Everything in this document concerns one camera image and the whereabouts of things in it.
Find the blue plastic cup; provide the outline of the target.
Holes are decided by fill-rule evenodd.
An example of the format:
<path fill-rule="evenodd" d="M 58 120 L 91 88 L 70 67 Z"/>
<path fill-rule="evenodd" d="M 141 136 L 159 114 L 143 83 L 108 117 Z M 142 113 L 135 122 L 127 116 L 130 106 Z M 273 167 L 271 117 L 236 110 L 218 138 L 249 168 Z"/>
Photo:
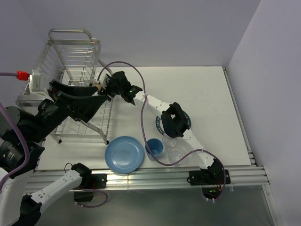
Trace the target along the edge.
<path fill-rule="evenodd" d="M 152 157 L 151 153 L 155 156 L 155 158 L 159 159 L 159 157 L 161 156 L 161 154 L 164 150 L 164 146 L 163 146 L 162 141 L 160 141 L 157 138 L 152 138 L 152 139 L 149 139 L 147 141 L 147 143 L 145 144 L 145 150 L 147 152 L 147 156 L 148 156 L 149 160 L 155 161 L 154 158 Z"/>

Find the clear glass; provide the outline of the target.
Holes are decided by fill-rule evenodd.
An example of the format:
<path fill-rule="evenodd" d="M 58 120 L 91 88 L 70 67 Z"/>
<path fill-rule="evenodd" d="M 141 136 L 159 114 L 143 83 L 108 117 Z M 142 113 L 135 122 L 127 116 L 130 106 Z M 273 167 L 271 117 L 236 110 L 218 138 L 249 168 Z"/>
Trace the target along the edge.
<path fill-rule="evenodd" d="M 184 151 L 179 147 L 170 148 L 168 151 L 168 159 L 170 163 L 175 163 L 183 158 L 185 155 Z"/>
<path fill-rule="evenodd" d="M 167 134 L 163 135 L 162 142 L 163 142 L 164 146 L 166 146 L 168 148 L 174 148 L 174 147 L 178 146 L 177 139 L 176 138 L 171 138 Z"/>

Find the black and tan bowl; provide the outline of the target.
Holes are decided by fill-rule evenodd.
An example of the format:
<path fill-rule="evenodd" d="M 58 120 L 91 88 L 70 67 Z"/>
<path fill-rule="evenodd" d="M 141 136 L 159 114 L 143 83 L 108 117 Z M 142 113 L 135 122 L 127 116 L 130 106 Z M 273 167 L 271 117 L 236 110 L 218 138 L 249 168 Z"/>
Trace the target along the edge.
<path fill-rule="evenodd" d="M 97 92 L 101 92 L 103 90 L 102 84 L 100 82 L 98 82 L 98 81 L 94 81 L 93 82 L 93 86 L 97 87 Z"/>

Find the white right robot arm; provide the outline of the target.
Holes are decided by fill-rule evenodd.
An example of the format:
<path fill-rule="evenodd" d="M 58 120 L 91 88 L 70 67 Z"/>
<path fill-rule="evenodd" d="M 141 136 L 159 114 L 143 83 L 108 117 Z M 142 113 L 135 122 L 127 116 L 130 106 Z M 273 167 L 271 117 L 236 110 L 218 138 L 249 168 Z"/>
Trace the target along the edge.
<path fill-rule="evenodd" d="M 95 82 L 101 85 L 99 94 L 106 95 L 109 98 L 119 95 L 127 103 L 140 106 L 141 125 L 144 124 L 144 110 L 149 108 L 159 118 L 159 124 L 163 127 L 164 134 L 172 139 L 181 138 L 190 146 L 192 150 L 185 154 L 185 157 L 196 155 L 201 171 L 201 175 L 197 178 L 200 184 L 226 183 L 227 173 L 224 165 L 218 157 L 205 150 L 194 136 L 189 118 L 179 103 L 170 104 L 147 94 L 146 87 L 142 86 L 140 88 L 132 85 L 124 71 L 112 75 L 99 73 L 95 78 Z"/>

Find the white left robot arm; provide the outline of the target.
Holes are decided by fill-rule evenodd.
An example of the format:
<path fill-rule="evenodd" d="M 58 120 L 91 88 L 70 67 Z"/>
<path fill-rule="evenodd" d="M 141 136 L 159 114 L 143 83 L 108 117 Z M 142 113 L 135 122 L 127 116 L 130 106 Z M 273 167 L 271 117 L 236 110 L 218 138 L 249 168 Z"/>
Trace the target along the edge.
<path fill-rule="evenodd" d="M 68 117 L 88 123 L 107 99 L 97 91 L 94 86 L 67 86 L 53 80 L 37 114 L 14 106 L 0 109 L 1 225 L 32 226 L 66 192 L 94 191 L 92 171 L 81 163 L 74 164 L 60 179 L 34 194 L 26 195 L 24 190 L 44 151 L 41 142 Z"/>

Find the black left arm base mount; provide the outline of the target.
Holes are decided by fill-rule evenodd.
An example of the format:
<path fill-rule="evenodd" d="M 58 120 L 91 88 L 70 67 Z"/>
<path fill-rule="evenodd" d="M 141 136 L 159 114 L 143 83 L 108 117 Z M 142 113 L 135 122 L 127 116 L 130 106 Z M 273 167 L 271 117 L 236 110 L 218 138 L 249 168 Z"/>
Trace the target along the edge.
<path fill-rule="evenodd" d="M 81 184 L 76 187 L 79 189 L 103 189 L 106 187 L 107 175 L 106 174 L 91 174 L 87 176 Z M 73 198 L 75 202 L 90 202 L 95 195 L 95 191 L 79 191 L 73 193 Z"/>

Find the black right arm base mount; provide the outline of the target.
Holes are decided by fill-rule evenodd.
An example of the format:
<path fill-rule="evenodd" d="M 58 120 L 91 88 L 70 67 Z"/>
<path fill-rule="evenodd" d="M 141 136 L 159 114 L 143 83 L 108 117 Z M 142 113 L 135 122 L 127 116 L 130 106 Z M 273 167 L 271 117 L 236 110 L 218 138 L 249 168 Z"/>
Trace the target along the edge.
<path fill-rule="evenodd" d="M 186 181 L 191 186 L 217 186 L 224 184 L 223 171 L 210 173 L 208 170 L 191 170 Z"/>

